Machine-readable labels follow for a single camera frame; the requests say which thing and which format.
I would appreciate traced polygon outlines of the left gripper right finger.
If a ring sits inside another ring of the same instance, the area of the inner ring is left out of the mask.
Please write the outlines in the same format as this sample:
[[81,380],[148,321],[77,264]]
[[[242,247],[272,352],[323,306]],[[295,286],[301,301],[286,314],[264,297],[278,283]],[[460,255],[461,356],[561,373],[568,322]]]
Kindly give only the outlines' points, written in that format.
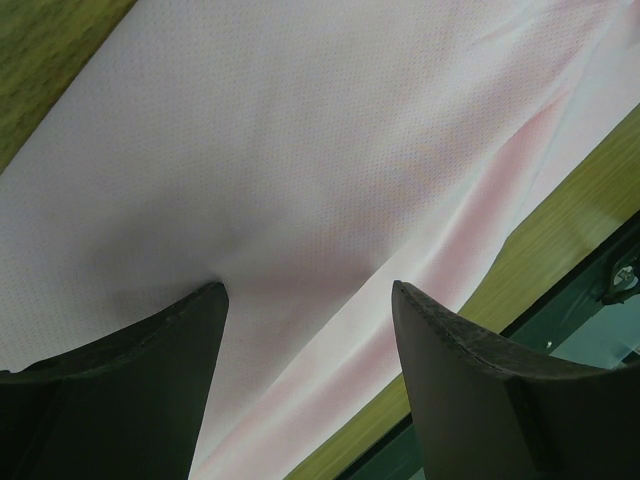
[[392,317],[429,479],[635,479],[639,369],[548,356],[397,281]]

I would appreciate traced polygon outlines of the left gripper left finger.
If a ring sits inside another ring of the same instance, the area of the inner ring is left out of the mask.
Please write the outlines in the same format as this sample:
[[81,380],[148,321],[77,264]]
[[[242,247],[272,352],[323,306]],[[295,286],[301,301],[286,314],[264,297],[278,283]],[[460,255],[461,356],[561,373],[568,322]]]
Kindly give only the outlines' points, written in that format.
[[126,328],[1,373],[4,479],[186,479],[229,298],[209,283]]

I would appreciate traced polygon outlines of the pink t shirt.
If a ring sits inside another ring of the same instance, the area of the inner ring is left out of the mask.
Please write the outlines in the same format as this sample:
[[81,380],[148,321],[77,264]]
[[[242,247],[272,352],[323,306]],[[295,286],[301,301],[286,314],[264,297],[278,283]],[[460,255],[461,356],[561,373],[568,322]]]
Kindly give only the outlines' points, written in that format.
[[1,176],[1,365],[220,280],[190,475],[281,479],[638,101],[635,1],[140,1]]

